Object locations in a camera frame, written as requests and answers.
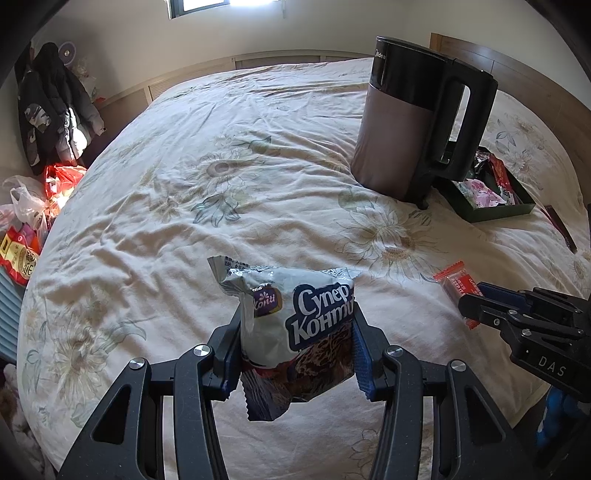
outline window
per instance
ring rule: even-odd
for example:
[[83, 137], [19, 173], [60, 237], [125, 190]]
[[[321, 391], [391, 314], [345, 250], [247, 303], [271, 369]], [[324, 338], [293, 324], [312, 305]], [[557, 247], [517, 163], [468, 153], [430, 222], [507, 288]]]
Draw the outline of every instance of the window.
[[270, 4], [275, 1], [278, 0], [170, 0], [170, 17], [180, 17], [181, 15], [223, 5], [250, 6]]

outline electric kettle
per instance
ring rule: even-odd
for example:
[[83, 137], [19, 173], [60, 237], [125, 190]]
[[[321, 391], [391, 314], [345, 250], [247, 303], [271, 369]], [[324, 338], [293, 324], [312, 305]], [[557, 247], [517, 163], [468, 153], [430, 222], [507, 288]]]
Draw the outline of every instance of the electric kettle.
[[[458, 59], [378, 37], [351, 171], [376, 192], [426, 208], [436, 177], [463, 181], [495, 100], [496, 80]], [[464, 88], [470, 96], [449, 137]]]

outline jacket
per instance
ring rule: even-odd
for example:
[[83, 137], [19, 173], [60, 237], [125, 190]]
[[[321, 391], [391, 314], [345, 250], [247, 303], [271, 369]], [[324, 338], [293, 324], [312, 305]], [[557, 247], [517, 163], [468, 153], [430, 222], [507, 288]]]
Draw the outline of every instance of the jacket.
[[76, 164], [92, 136], [105, 131], [78, 78], [46, 43], [19, 84], [21, 137], [33, 173], [57, 161]]

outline fan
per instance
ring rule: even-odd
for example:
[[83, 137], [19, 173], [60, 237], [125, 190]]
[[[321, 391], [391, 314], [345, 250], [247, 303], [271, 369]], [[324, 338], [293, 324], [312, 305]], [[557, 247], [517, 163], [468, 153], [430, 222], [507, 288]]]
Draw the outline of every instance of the fan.
[[69, 67], [76, 58], [76, 46], [71, 41], [64, 42], [58, 50], [58, 55], [64, 65]]

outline kettle handle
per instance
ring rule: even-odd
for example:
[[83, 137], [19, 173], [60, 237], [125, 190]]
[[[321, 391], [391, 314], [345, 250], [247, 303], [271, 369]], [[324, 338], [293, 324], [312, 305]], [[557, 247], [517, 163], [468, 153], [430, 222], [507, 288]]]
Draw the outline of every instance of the kettle handle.
[[[447, 164], [441, 162], [449, 136], [462, 101], [463, 87], [470, 89], [466, 113], [452, 156]], [[447, 68], [437, 101], [425, 163], [429, 173], [449, 180], [463, 181], [480, 144], [495, 101], [498, 82], [487, 72], [454, 60]]]

